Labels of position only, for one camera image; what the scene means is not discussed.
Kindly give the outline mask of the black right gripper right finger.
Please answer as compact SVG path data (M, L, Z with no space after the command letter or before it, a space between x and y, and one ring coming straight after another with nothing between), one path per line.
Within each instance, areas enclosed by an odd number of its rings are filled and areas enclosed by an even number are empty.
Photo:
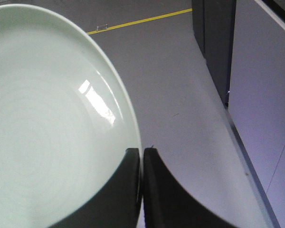
M143 208L147 228L233 228L195 200L174 178L157 149L143 155Z

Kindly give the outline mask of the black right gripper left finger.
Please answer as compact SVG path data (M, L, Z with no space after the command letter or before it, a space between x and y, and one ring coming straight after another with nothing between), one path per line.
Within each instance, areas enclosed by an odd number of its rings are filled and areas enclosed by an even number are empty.
M128 148L107 183L53 228L135 228L140 213L139 149Z

